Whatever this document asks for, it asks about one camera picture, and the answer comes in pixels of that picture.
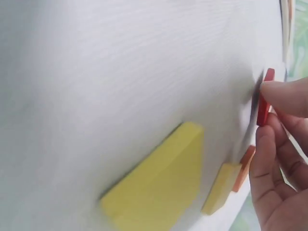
hand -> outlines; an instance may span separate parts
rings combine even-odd
[[[308,78],[291,83],[261,85],[265,100],[275,109],[258,128],[256,154],[249,171],[251,195],[263,231],[308,230],[308,165],[284,128],[308,155]],[[282,168],[287,185],[280,171]]]

orange block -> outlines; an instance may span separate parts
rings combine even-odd
[[[239,191],[245,178],[247,177],[248,171],[249,171],[249,165],[250,165],[252,157],[255,154],[255,151],[256,151],[256,147],[253,145],[250,145],[246,153],[242,157],[241,162],[240,162],[242,164],[242,168],[233,186],[233,189],[232,189],[233,192],[237,193]]]

white board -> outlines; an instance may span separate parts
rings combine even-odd
[[[101,193],[179,123],[204,125],[199,219],[281,65],[275,0],[0,2],[0,230],[112,230]]]

red block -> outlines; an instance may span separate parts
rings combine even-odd
[[[264,81],[273,81],[275,78],[275,70],[269,68]],[[270,104],[265,101],[262,94],[260,93],[259,97],[259,109],[258,109],[258,117],[257,117],[257,125],[263,126],[266,123],[269,114]]]

yellow wooden block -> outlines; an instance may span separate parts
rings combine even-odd
[[[122,231],[168,231],[199,193],[204,132],[179,126],[102,199]]]
[[[203,214],[212,215],[225,204],[241,170],[241,166],[241,164],[229,163],[221,166],[211,192],[202,208]]]

